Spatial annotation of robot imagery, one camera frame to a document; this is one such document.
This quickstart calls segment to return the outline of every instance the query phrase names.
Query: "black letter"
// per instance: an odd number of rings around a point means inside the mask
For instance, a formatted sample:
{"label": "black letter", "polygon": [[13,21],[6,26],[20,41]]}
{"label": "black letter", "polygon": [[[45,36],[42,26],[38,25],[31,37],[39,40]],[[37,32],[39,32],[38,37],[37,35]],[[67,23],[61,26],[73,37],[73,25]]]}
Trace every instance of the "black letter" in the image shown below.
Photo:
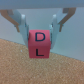
{"label": "black letter", "polygon": [[44,56],[44,55],[38,55],[38,49],[36,49],[36,56]]}
{"label": "black letter", "polygon": [[[43,34],[44,38],[42,40],[37,40],[37,34]],[[36,32],[35,33],[35,41],[43,41],[43,40],[45,40],[45,34],[41,33],[41,32]]]}

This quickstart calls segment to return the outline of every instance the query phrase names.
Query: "block's top face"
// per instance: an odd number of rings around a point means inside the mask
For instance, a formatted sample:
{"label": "block's top face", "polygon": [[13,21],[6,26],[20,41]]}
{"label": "block's top face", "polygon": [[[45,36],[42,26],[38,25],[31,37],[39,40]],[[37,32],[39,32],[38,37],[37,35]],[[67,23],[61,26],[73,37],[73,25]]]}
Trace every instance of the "block's top face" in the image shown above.
{"label": "block's top face", "polygon": [[49,30],[29,30],[29,46],[49,46],[50,31]]}

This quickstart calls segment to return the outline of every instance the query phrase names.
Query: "pink block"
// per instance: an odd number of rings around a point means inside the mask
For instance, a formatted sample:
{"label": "pink block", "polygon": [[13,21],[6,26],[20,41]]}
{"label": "pink block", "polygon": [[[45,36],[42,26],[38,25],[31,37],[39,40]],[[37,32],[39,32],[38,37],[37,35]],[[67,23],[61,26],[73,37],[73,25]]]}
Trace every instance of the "pink block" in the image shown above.
{"label": "pink block", "polygon": [[29,30],[28,49],[30,58],[49,58],[50,47],[49,30]]}

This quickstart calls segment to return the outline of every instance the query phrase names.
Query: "beige speckled surface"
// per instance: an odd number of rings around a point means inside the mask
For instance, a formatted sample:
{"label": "beige speckled surface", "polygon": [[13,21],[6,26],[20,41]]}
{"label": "beige speckled surface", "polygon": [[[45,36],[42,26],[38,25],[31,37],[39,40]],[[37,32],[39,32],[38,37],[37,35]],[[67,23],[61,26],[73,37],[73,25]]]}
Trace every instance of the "beige speckled surface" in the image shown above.
{"label": "beige speckled surface", "polygon": [[0,84],[84,84],[84,62],[53,53],[30,59],[25,46],[0,39]]}

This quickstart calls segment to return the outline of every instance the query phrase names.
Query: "red block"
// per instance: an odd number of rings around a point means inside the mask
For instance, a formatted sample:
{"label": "red block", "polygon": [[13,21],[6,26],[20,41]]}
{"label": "red block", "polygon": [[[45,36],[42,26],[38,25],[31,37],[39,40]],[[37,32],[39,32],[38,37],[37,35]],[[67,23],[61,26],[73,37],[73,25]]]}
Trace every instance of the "red block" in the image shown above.
{"label": "red block", "polygon": [[30,58],[49,58],[50,47],[49,30],[29,30],[28,49]]}

